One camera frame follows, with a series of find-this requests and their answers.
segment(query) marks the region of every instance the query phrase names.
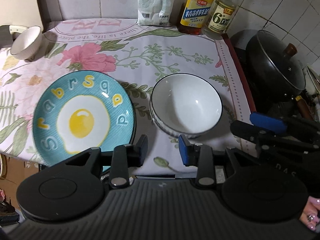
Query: teal plate with egg design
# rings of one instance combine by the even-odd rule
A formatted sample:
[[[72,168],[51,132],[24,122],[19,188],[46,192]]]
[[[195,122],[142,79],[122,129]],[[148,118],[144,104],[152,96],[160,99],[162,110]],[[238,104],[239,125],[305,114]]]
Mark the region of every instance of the teal plate with egg design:
[[[52,166],[90,147],[112,151],[132,143],[134,119],[130,98],[115,79],[96,71],[71,72],[41,96],[33,118],[34,142]]]

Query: floral tablecloth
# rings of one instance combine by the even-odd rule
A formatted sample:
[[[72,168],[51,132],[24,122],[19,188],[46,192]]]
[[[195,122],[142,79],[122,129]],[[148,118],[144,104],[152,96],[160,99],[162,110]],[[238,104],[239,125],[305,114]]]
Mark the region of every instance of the floral tablecloth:
[[[251,152],[252,144],[235,138],[233,120],[249,122],[250,110],[228,46],[223,40],[179,33],[176,28],[138,26],[134,19],[85,19],[53,22],[32,62],[0,51],[0,152],[44,163],[32,137],[35,106],[46,88],[77,70],[107,73],[130,95],[136,115],[136,139],[148,135],[149,151],[139,175],[194,172],[182,164],[178,141],[151,121],[153,86],[171,73],[192,73],[210,82],[223,102],[218,125],[196,139],[216,150],[226,146]]]

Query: pot lid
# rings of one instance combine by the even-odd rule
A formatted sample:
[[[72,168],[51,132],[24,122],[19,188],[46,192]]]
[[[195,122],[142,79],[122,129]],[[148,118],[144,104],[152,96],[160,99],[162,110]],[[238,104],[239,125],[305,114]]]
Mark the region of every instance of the pot lid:
[[[268,60],[295,88],[304,90],[306,80],[302,67],[296,57],[297,49],[291,43],[285,44],[272,33],[260,30],[258,42]]]

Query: bottle label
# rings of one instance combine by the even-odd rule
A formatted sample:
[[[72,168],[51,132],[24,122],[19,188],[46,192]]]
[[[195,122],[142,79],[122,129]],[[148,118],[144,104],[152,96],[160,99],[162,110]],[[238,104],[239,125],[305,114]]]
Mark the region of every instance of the bottle label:
[[[180,23],[201,28],[208,15],[213,0],[187,0]]]
[[[216,3],[218,6],[213,13],[213,16],[208,24],[208,28],[216,33],[223,33],[228,26],[231,15],[235,10],[219,1],[216,1]]]

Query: egg white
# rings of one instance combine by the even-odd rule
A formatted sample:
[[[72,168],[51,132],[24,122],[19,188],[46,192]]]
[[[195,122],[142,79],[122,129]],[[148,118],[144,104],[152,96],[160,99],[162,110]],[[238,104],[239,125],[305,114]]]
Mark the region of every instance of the egg white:
[[[75,137],[69,128],[71,115],[79,109],[88,110],[94,118],[91,132],[83,138]],[[65,150],[69,154],[76,154],[90,147],[99,147],[102,144],[110,129],[110,116],[100,99],[94,96],[79,95],[71,98],[61,108],[56,126]]]

